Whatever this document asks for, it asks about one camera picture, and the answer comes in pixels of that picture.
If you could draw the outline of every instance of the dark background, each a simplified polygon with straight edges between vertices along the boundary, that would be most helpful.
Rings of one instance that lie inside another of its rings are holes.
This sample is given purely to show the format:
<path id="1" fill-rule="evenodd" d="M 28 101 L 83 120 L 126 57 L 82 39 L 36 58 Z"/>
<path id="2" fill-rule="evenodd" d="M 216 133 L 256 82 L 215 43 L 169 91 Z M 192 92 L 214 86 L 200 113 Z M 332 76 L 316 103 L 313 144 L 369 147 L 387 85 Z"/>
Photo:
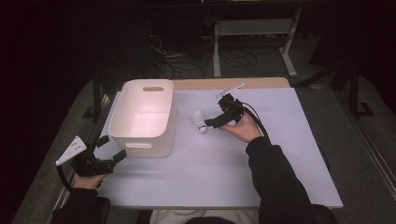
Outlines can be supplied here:
<path id="1" fill-rule="evenodd" d="M 297 33 L 318 35 L 324 30 L 312 62 L 327 67 L 352 54 L 361 73 L 395 112 L 396 36 L 392 31 L 396 30 L 396 7 L 384 3 L 307 6 Z M 150 32 L 174 45 L 194 43 L 212 30 L 210 24 L 203 24 L 205 17 L 233 16 L 232 10 L 224 14 L 219 9 L 184 11 L 184 15 L 169 10 L 82 10 L 146 4 L 131 0 L 112 1 L 111 5 L 107 1 L 79 5 L 73 1 L 1 2 L 2 128 L 6 142 L 0 163 L 2 223 L 14 217 L 69 107 L 94 74 L 99 75 L 107 93 L 126 80 L 158 77 L 158 54 L 149 48 Z M 147 18 L 154 30 L 148 29 Z"/>

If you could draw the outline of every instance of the person's left hand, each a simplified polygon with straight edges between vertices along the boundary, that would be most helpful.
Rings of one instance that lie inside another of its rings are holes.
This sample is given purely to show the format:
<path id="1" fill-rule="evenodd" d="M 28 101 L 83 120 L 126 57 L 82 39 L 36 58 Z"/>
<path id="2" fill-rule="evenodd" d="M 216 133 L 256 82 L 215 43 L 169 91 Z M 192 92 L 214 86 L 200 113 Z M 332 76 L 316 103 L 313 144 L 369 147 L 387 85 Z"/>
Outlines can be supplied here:
<path id="1" fill-rule="evenodd" d="M 97 189 L 107 175 L 79 176 L 73 177 L 72 187 L 76 189 Z"/>

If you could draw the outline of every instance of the white table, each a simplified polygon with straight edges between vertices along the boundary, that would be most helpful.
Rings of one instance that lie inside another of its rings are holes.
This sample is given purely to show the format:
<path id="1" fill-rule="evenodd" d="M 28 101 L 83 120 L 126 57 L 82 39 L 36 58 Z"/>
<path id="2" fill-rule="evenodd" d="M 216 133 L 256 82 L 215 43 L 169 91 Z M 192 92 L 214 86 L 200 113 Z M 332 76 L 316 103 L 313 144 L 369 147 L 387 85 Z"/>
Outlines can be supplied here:
<path id="1" fill-rule="evenodd" d="M 171 154 L 163 159 L 124 159 L 99 188 L 99 195 L 114 206 L 139 209 L 258 208 L 247 144 L 221 130 L 200 133 L 191 121 L 194 110 L 204 110 L 208 119 L 221 113 L 215 98 L 220 91 L 175 91 L 177 130 Z M 283 148 L 311 203 L 342 207 L 294 89 L 242 89 L 232 95 L 259 113 L 272 143 Z M 102 135 L 107 134 L 108 123 L 109 119 Z M 110 137 L 95 155 L 106 159 L 118 151 Z"/>

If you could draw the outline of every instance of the person's hand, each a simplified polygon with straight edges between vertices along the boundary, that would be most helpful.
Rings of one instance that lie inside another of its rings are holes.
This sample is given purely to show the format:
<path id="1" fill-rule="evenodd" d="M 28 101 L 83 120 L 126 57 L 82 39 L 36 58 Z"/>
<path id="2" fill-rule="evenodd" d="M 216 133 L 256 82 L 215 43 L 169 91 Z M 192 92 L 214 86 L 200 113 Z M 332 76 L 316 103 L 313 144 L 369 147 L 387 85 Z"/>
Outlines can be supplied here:
<path id="1" fill-rule="evenodd" d="M 77 189 L 97 189 L 106 176 L 107 175 L 79 176 L 75 174 L 72 187 Z"/>
<path id="2" fill-rule="evenodd" d="M 219 128 L 223 131 L 232 133 L 239 140 L 246 143 L 249 143 L 251 140 L 259 136 L 262 136 L 262 133 L 257 127 L 256 122 L 247 112 L 244 112 L 241 120 L 239 120 L 239 122 L 234 126 L 226 124 Z"/>

